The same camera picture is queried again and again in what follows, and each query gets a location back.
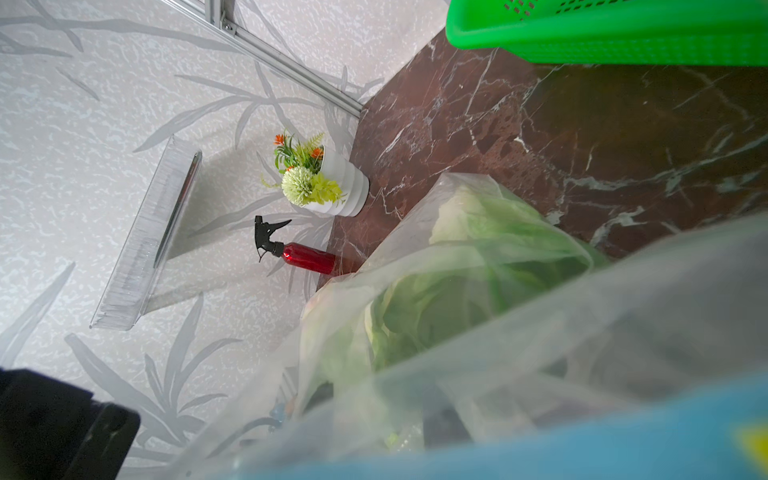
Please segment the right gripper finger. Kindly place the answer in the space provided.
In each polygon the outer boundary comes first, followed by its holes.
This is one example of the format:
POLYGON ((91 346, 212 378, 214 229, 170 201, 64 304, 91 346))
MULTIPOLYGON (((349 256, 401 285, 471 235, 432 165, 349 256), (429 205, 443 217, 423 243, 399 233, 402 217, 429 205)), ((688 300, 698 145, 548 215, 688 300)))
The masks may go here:
POLYGON ((3 479, 115 479, 138 412, 27 369, 1 371, 3 479))

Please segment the chinese cabbage front one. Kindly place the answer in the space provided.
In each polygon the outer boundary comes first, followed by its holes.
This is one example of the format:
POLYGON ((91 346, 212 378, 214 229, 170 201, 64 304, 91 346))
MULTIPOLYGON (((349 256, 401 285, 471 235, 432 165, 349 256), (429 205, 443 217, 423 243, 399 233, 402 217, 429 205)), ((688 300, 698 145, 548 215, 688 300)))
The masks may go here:
POLYGON ((338 389, 410 360, 578 276, 566 259, 327 282, 307 313, 301 377, 338 389))

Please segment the blue-zip clear bag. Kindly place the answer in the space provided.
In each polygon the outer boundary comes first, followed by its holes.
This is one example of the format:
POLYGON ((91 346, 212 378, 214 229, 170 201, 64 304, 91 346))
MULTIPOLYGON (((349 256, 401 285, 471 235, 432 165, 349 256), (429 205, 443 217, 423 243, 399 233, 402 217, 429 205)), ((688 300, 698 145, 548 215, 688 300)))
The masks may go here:
MULTIPOLYGON (((411 273, 504 263, 466 243, 429 243, 439 207, 462 186, 510 192, 487 175, 441 175, 348 275, 379 286, 411 273)), ((653 243, 344 389, 308 387, 301 377, 316 295, 286 343, 164 478, 238 478, 353 456, 445 452, 765 370, 767 217, 653 243)))

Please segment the chinese cabbage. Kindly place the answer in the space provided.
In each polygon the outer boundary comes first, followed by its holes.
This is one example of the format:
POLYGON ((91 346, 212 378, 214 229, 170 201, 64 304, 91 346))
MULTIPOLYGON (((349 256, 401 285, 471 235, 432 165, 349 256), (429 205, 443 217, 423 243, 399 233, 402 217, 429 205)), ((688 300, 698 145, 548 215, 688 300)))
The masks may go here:
POLYGON ((439 207, 429 243, 466 243, 504 263, 552 266, 564 261, 567 265, 557 269, 563 279, 610 264, 604 254, 549 224, 514 194, 479 193, 465 186, 439 207))

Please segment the red spray bottle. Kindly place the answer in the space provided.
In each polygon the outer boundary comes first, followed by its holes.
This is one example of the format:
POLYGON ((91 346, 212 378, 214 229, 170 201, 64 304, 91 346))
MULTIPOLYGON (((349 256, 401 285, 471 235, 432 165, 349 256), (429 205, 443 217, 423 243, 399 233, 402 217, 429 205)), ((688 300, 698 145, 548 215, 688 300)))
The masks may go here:
POLYGON ((296 242, 283 243, 272 240, 272 235, 277 230, 290 223, 291 220, 267 222, 261 215, 254 217, 254 244, 259 260, 262 260, 265 254, 271 254, 282 259, 287 265, 331 275, 338 262, 336 255, 296 242))

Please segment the white pot artificial flowers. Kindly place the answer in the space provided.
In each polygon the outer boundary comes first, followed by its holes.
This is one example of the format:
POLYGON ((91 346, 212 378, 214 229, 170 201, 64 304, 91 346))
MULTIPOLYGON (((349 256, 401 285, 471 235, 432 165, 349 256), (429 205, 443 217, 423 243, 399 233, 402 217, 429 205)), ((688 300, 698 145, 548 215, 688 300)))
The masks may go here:
POLYGON ((318 214, 354 217, 360 213, 370 181, 348 159, 326 146, 317 133, 305 140, 286 131, 274 139, 276 179, 263 184, 289 203, 318 214))

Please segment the green plastic basket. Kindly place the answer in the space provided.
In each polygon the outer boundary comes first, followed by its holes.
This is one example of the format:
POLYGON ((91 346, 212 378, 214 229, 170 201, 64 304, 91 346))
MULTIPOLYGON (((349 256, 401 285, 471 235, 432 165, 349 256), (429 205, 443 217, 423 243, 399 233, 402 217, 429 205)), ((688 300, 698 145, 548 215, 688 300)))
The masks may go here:
POLYGON ((535 64, 767 64, 762 0, 453 1, 445 34, 535 64))

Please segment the clear acrylic wall shelf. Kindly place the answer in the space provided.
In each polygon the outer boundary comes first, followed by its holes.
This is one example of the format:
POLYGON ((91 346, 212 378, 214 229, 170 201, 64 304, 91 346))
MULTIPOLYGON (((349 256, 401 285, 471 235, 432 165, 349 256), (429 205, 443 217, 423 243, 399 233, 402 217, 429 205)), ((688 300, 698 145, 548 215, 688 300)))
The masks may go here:
POLYGON ((170 137, 90 321, 91 329, 128 331, 146 313, 185 213, 202 150, 170 137))

